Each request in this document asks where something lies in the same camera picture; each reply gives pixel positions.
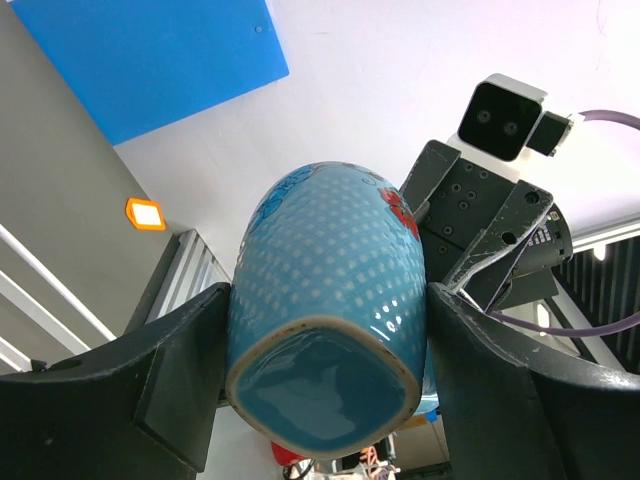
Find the light blue mug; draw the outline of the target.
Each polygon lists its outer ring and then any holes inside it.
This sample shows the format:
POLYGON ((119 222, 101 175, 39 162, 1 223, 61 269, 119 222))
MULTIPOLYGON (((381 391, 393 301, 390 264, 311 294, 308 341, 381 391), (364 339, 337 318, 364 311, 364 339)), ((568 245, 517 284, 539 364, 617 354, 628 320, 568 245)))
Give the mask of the light blue mug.
POLYGON ((285 175, 254 211, 232 278, 230 405, 306 457, 386 437, 423 395, 426 285, 417 224, 386 179, 346 162, 285 175))

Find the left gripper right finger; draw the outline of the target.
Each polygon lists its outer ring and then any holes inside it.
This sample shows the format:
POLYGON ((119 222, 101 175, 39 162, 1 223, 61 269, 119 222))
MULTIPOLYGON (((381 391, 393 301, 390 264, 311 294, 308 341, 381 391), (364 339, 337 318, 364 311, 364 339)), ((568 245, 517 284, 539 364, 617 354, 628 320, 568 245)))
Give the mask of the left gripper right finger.
POLYGON ((638 375, 543 345, 441 284, 426 292, 455 478, 638 478, 638 375))

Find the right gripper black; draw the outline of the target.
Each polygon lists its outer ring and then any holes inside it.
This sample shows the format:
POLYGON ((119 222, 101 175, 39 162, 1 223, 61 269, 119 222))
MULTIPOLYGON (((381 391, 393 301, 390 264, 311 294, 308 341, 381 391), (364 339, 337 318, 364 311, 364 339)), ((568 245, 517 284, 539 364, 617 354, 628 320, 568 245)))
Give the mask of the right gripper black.
POLYGON ((549 296, 542 281, 573 255, 568 223, 549 192, 493 173, 445 143, 425 145, 401 193, 429 281, 481 310, 549 296))

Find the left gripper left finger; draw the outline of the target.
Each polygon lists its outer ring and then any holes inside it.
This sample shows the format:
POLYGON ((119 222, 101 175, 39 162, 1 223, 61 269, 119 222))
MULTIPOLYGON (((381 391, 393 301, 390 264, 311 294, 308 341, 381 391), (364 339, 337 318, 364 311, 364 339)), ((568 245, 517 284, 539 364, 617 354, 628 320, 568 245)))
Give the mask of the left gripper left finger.
POLYGON ((193 479, 222 389, 230 287, 101 347, 1 379, 5 479, 193 479))

